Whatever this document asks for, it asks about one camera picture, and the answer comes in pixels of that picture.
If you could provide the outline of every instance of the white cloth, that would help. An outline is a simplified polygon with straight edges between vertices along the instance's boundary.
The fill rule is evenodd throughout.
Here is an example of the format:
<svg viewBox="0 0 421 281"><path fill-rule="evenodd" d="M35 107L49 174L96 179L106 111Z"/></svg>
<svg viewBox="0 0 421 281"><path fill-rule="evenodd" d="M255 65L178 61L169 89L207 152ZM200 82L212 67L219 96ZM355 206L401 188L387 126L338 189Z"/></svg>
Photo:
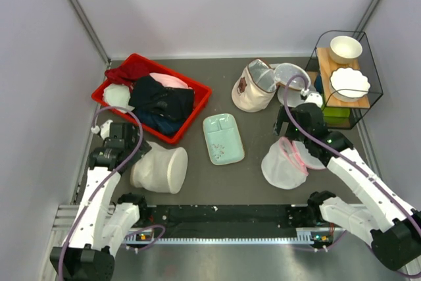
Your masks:
<svg viewBox="0 0 421 281"><path fill-rule="evenodd" d="M124 107L129 111L134 108L129 106L130 90L128 86L111 84L104 89L104 101L114 107Z"/></svg>
<svg viewBox="0 0 421 281"><path fill-rule="evenodd" d="M231 92L237 108L246 112L265 109L276 92L273 76L273 69L261 60L249 63Z"/></svg>

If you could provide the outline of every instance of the white bag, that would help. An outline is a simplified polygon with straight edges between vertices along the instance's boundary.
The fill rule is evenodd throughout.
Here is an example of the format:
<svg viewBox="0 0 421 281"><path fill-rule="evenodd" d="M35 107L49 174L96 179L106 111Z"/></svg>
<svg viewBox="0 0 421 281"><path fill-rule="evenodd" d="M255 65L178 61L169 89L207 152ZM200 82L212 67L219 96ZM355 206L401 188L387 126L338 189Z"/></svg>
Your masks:
<svg viewBox="0 0 421 281"><path fill-rule="evenodd" d="M116 85L111 84L104 89L104 101L109 105L114 107L123 107L128 110L133 110L134 108L129 105L130 100L130 90L129 87L125 85ZM120 112L126 113L124 110L117 109Z"/></svg>
<svg viewBox="0 0 421 281"><path fill-rule="evenodd" d="M305 182L309 174L294 152L291 142L285 137L270 146L262 160L262 172L270 184L287 190Z"/></svg>
<svg viewBox="0 0 421 281"><path fill-rule="evenodd" d="M165 149L148 141L152 149L133 167L130 183L133 187L154 192L178 193L187 172L187 152L183 147Z"/></svg>
<svg viewBox="0 0 421 281"><path fill-rule="evenodd" d="M237 108L246 112L265 109L276 92L274 69L260 59L250 62L231 92Z"/></svg>

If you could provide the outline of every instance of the blue cloth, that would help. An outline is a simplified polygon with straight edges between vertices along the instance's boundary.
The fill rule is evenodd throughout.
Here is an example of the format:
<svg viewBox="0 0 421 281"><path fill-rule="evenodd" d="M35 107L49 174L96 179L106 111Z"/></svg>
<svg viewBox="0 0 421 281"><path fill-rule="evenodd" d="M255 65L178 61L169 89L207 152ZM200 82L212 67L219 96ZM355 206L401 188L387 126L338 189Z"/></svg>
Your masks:
<svg viewBox="0 0 421 281"><path fill-rule="evenodd" d="M161 115L154 115L153 113L148 113L139 108L134 109L133 113L140 122L164 135L175 134L184 123L184 120L171 121Z"/></svg>
<svg viewBox="0 0 421 281"><path fill-rule="evenodd" d="M319 94L321 95L323 94L323 83L322 83L322 77L320 74L316 77L316 80L314 81L314 88L316 88L316 91Z"/></svg>

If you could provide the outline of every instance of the white bowl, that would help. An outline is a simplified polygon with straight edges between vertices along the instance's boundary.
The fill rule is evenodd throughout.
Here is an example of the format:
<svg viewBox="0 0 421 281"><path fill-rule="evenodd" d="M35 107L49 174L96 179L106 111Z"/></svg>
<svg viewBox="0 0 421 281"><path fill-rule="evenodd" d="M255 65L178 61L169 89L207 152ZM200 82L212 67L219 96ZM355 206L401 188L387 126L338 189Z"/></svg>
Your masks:
<svg viewBox="0 0 421 281"><path fill-rule="evenodd" d="M349 64L361 53L360 42L349 36L337 36L330 42L329 56L338 64Z"/></svg>
<svg viewBox="0 0 421 281"><path fill-rule="evenodd" d="M338 68L329 78L329 87L336 99L354 102L364 97L370 89L368 78L359 70Z"/></svg>

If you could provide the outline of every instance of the red cloth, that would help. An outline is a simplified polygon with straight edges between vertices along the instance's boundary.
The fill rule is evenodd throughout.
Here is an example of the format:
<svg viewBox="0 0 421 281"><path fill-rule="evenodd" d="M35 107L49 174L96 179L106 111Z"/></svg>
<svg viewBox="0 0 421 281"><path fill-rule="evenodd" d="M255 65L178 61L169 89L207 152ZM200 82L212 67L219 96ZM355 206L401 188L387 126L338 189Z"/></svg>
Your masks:
<svg viewBox="0 0 421 281"><path fill-rule="evenodd" d="M143 62L130 63L121 65L120 67L108 69L105 76L113 83L118 85L126 85L132 88L133 84L139 78L147 76L151 73L148 66Z"/></svg>

